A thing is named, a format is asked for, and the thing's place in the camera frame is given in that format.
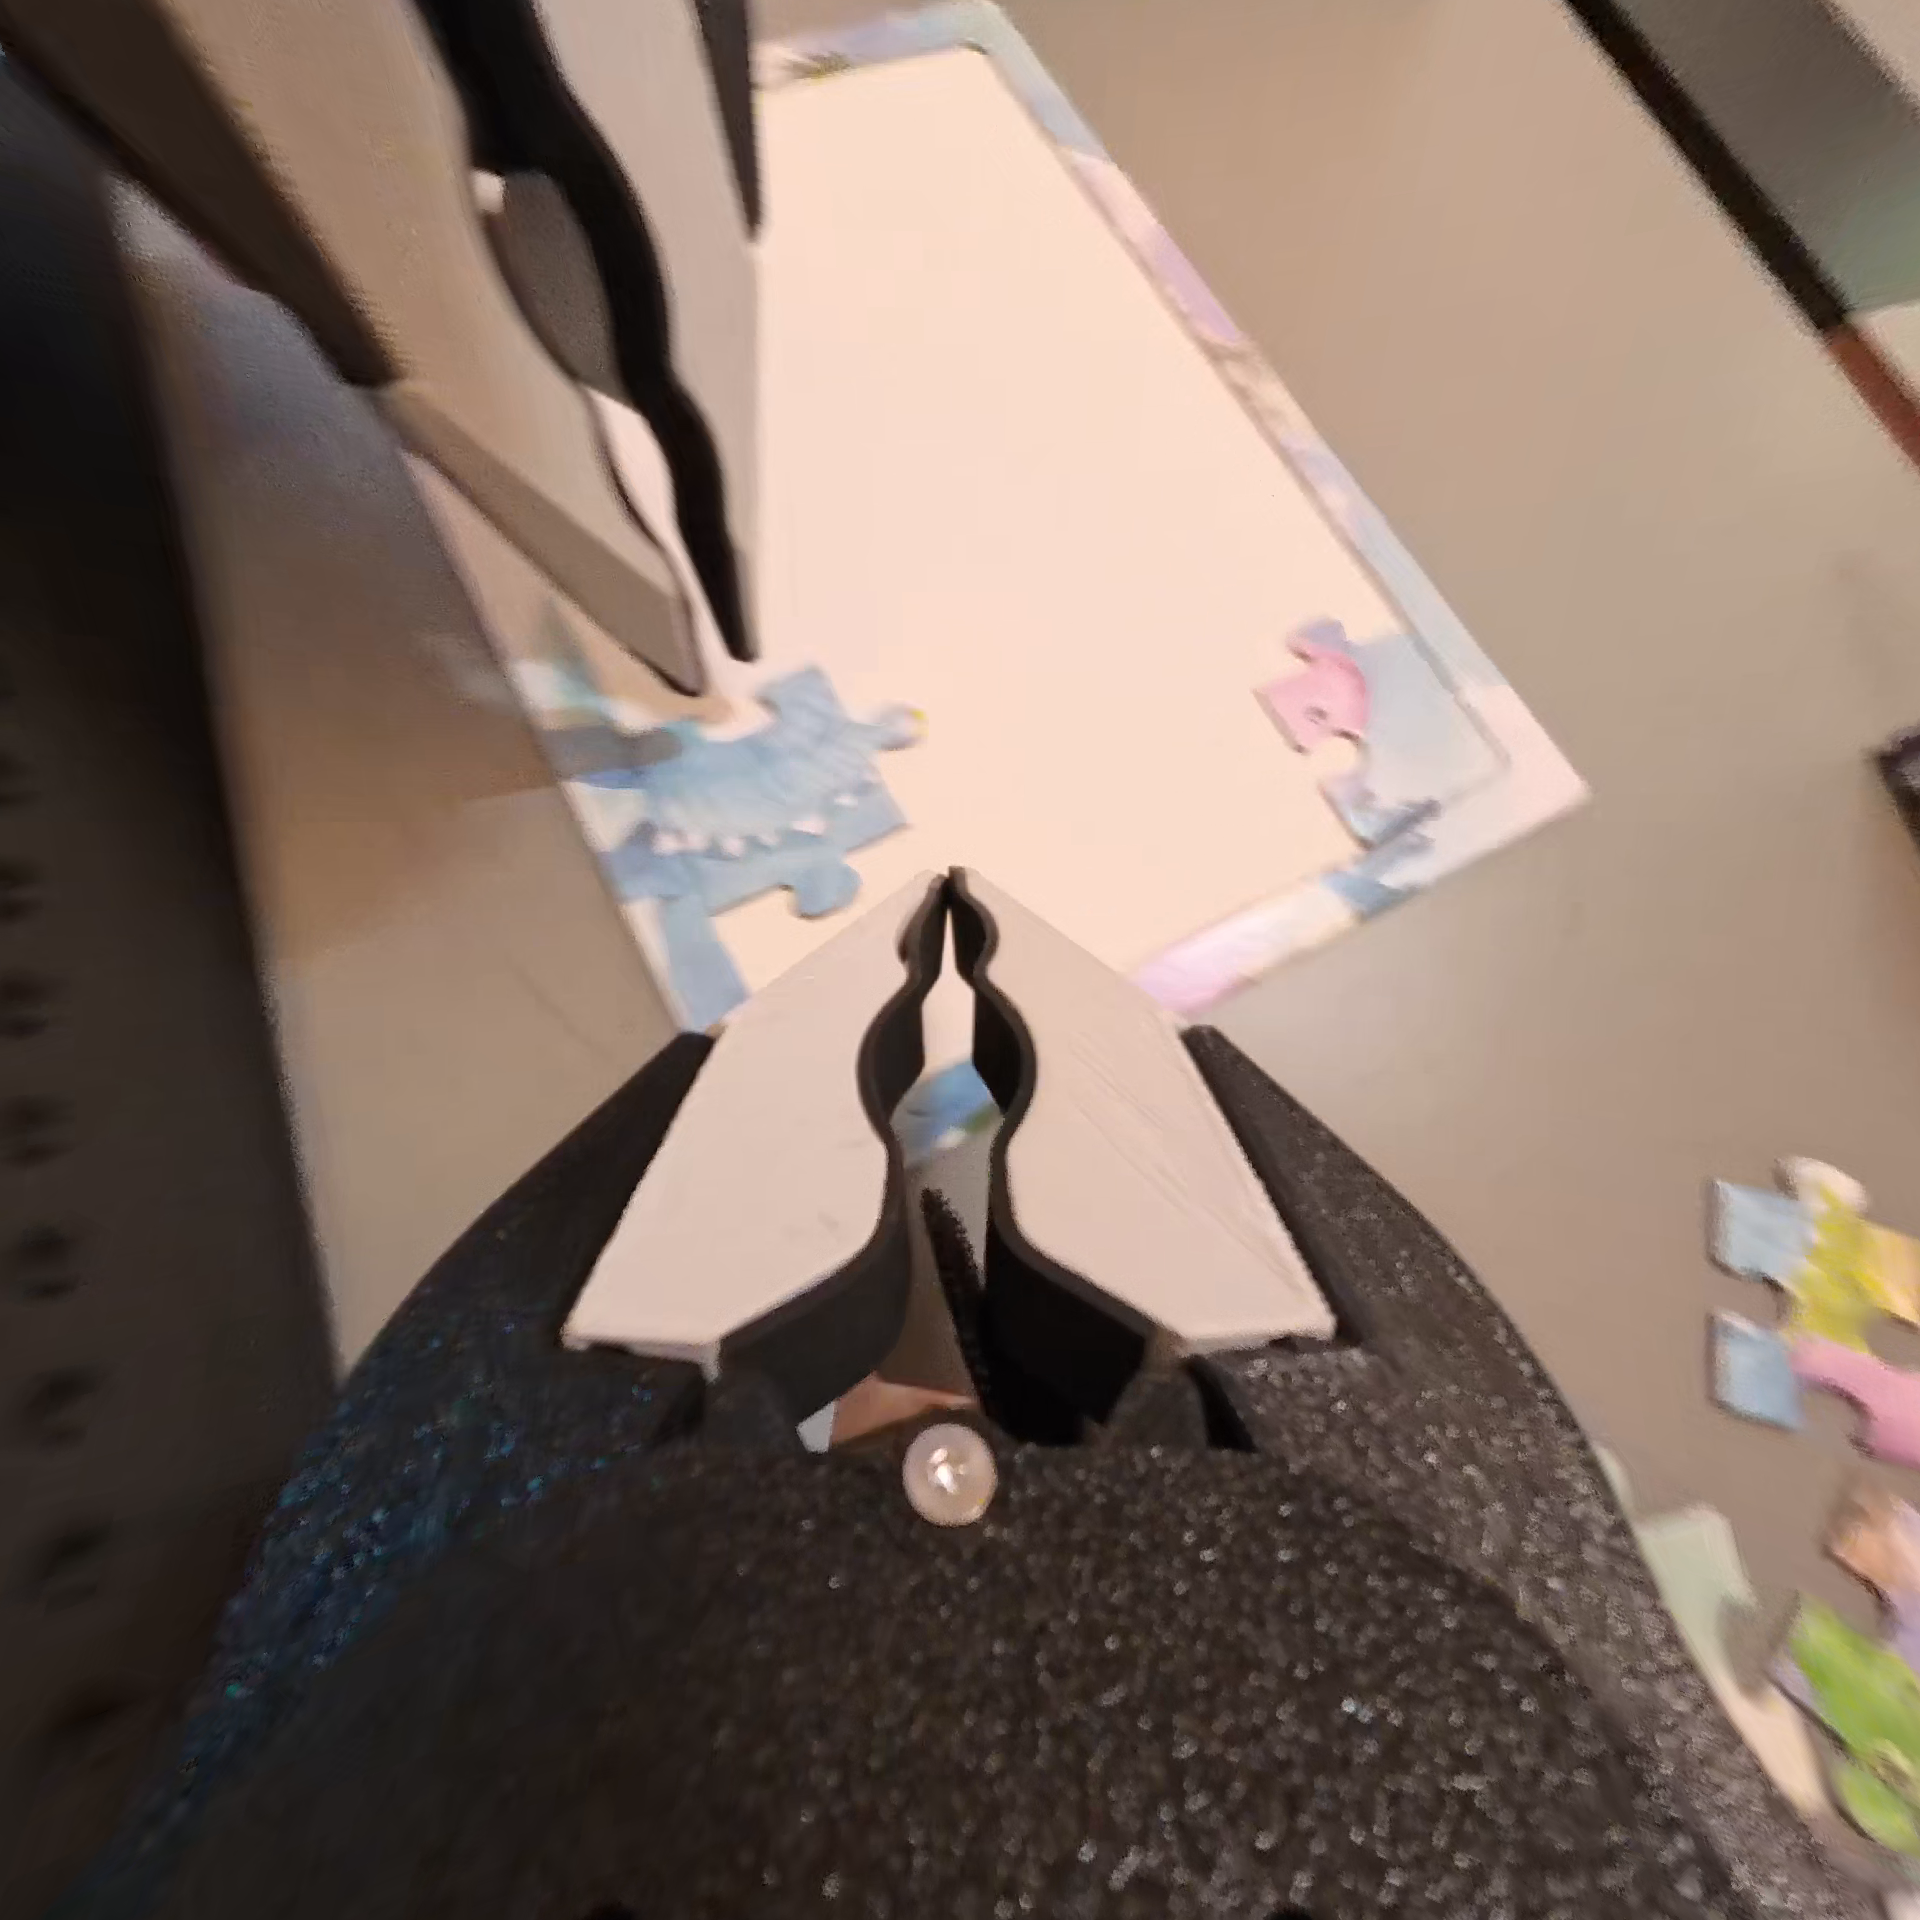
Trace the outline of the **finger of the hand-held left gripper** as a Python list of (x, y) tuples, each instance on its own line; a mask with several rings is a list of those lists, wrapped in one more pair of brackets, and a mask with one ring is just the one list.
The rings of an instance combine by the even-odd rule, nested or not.
[(709, 661), (584, 389), (537, 336), (472, 194), (454, 83), (413, 3), (172, 3), (392, 355), (372, 393), (545, 578), (684, 695)]
[(758, 659), (760, 171), (748, 3), (454, 2), (446, 65), (502, 180), (508, 284), (657, 447), (720, 645)]

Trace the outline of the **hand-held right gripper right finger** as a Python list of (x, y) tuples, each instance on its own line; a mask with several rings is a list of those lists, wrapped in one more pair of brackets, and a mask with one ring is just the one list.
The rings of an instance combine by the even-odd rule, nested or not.
[(1331, 1341), (1336, 1312), (1174, 1015), (976, 869), (972, 1067), (999, 1107), (987, 1305), (1032, 1374)]

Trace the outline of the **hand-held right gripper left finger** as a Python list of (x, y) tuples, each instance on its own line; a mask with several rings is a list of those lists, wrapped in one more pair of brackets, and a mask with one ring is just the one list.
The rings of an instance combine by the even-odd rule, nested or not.
[(888, 1353), (911, 1273), (896, 1113), (926, 1067), (946, 893), (912, 875), (720, 1024), (566, 1346), (709, 1380), (858, 1380)]

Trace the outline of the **light blue printed puzzle piece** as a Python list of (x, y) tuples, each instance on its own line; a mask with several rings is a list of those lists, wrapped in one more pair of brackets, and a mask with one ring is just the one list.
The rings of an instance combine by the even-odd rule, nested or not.
[(765, 723), (734, 736), (675, 720), (548, 737), (562, 778), (638, 806), (610, 851), (625, 899), (718, 916), (788, 893), (799, 917), (828, 917), (860, 892), (852, 854), (905, 828), (878, 759), (925, 741), (922, 708), (893, 702), (855, 717), (816, 665), (762, 683), (757, 697)]

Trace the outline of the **landscape jigsaw puzzle board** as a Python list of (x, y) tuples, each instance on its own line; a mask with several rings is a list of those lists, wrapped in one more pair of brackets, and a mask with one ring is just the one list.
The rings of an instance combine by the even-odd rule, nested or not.
[[(711, 690), (668, 690), (411, 465), (675, 1028), (950, 865), (1201, 1017), (1589, 799), (1006, 12), (762, 42), (755, 106), (760, 656), (698, 606)], [(1424, 641), (1507, 774), (1359, 844), (1320, 786), (1355, 748), (1299, 754), (1256, 693), (1318, 620)], [(640, 806), (566, 779), (551, 736), (733, 737), (806, 665), (855, 717), (926, 717), (877, 759), (906, 824), (850, 856), (850, 905), (625, 898)]]

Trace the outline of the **pink corner puzzle piece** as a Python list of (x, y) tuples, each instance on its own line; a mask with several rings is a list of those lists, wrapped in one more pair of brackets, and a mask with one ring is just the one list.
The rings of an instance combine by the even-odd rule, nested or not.
[(1353, 763), (1320, 789), (1351, 835), (1377, 850), (1508, 774), (1508, 755), (1416, 635), (1355, 640), (1335, 620), (1289, 635), (1294, 663), (1259, 686), (1299, 755), (1333, 741)]

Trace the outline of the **joined printed puzzle pieces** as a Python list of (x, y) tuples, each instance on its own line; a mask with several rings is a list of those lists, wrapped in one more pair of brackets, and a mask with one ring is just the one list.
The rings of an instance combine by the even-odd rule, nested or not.
[(1710, 1185), (1706, 1243), (1720, 1272), (1779, 1299), (1765, 1322), (1733, 1310), (1710, 1318), (1713, 1401), (1754, 1426), (1800, 1430), (1809, 1395), (1837, 1398), (1867, 1457), (1915, 1471), (1917, 1365), (1883, 1356), (1874, 1339), (1918, 1326), (1917, 1237), (1874, 1222), (1851, 1173), (1791, 1158), (1769, 1188)]

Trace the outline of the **pile of puzzle pieces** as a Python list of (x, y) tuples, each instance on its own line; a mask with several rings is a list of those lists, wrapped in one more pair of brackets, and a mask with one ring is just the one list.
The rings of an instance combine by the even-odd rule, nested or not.
[(1763, 1678), (1744, 1678), (1736, 1620), (1756, 1620), (1733, 1522), (1706, 1504), (1643, 1513), (1617, 1460), (1602, 1457), (1655, 1587), (1736, 1731), (1788, 1804), (1825, 1836), (1848, 1828), (1917, 1910), (1918, 1865), (1918, 1508), (1867, 1482), (1843, 1494), (1828, 1560), (1877, 1603), (1873, 1625), (1802, 1595)]

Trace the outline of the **grey desk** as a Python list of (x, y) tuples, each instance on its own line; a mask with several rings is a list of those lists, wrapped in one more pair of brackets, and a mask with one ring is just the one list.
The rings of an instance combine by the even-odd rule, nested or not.
[[(1579, 1415), (1648, 1491), (1733, 1500), (1765, 1561), (1807, 1552), (1823, 1502), (1784, 1443), (1714, 1437), (1683, 1407), (1689, 1179), (1800, 1132), (1917, 1197), (1917, 862), (1860, 758), (1917, 711), (1917, 479), (1820, 372), (1786, 305), (1559, 3), (1038, 3), (1038, 49), (1169, 189), (1263, 344), (1305, 382), (1360, 477), (1546, 708), (1599, 798), (1568, 828), (1241, 996), (1229, 1033), (1316, 1121), (1267, 1105), (1301, 1191), (1386, 1229), (1379, 1260), (1469, 1267)], [(564, 1377), (643, 1387), (634, 1362), (539, 1356), (506, 1331), (584, 1272), (646, 1147), (631, 1079), (667, 1043), (661, 991), (561, 799), (493, 804), (521, 835), (431, 958), (365, 950), (368, 983), (295, 989), (295, 907), (372, 878), (400, 828), (325, 851), (257, 828), (271, 977), (292, 1020), (297, 1120), (325, 1150), (327, 1073), (360, 1091), (328, 1143), (399, 1189), (426, 1134), (456, 1146), (469, 1213), (300, 1460), (223, 1656), (271, 1656), (274, 1698), (221, 1700), (221, 1772), (182, 1829), (163, 1915), (1869, 1915), (1848, 1865), (1758, 1781), (1709, 1777), (1693, 1858), (1627, 1864), (1546, 1812), (1574, 1735), (1640, 1711), (1672, 1787), (1744, 1770), (1718, 1704), (1655, 1620), (1611, 1494), (1517, 1468), (1522, 1504), (1476, 1570), (1529, 1582), (1559, 1662), (1548, 1731), (1493, 1787), (1422, 1784), (1389, 1742), (1386, 1836), (1439, 1904), (1286, 1882), (1259, 1816), (1339, 1787), (1362, 1737), (1256, 1742), (1226, 1801), (1171, 1807), (1188, 1721), (1113, 1740), (1068, 1718), (1068, 1599), (1151, 1572), (1158, 1611), (1103, 1676), (1173, 1654), (1198, 1683), (1226, 1627), (1226, 1704), (1293, 1706), (1255, 1671), (1253, 1496), (1203, 1494), (1188, 1548), (1146, 1463), (1094, 1475), (990, 1646), (963, 1606), (972, 1548), (874, 1500), (878, 1460), (661, 1446), (657, 1404), (593, 1469)]]

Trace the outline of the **adjacent white desk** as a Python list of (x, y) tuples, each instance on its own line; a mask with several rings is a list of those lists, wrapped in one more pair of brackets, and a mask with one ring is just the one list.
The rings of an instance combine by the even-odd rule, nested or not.
[(1873, 3), (1567, 9), (1917, 465), (1917, 61)]

